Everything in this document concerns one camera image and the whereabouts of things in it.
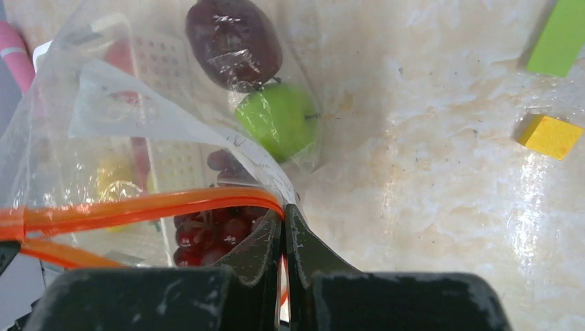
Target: pink cylindrical object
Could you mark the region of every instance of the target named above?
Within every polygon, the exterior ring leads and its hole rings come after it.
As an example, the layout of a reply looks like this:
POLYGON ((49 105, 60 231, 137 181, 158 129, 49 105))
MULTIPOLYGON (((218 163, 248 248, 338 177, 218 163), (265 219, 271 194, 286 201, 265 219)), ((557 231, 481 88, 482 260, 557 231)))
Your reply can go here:
POLYGON ((34 79, 34 68, 22 38, 6 21, 0 21, 0 57, 6 62, 22 93, 26 93, 34 79))

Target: green apple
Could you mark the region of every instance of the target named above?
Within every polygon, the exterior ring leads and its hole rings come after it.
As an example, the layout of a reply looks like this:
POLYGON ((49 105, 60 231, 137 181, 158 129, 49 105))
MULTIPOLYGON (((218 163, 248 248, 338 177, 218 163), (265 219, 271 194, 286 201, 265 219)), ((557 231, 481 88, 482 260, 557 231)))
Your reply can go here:
POLYGON ((279 163, 317 138, 318 116, 310 95, 288 83, 267 84, 250 93, 235 116, 279 163))

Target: green block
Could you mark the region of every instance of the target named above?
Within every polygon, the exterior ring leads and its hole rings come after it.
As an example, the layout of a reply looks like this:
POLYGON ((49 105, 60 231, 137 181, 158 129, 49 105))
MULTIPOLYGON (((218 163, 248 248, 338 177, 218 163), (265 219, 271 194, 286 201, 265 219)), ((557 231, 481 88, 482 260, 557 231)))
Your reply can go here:
POLYGON ((585 0, 559 0, 526 69, 565 77, 585 43, 585 0))

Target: yellow block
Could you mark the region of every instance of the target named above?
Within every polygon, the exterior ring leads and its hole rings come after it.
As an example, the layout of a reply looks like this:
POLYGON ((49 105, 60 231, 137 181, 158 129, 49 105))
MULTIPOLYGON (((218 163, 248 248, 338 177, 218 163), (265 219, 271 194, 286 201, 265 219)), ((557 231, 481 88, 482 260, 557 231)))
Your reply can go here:
POLYGON ((583 129, 552 117, 537 115, 519 142, 537 152, 562 160, 583 134, 583 129))

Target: pink tube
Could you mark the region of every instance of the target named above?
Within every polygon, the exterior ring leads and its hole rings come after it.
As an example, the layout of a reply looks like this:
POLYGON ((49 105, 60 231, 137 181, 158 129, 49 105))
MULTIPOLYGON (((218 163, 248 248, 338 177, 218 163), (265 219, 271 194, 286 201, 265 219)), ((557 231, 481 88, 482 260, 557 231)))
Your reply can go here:
POLYGON ((0 21, 0 57, 6 62, 22 93, 26 93, 34 79, 34 68, 22 38, 6 21, 0 21))

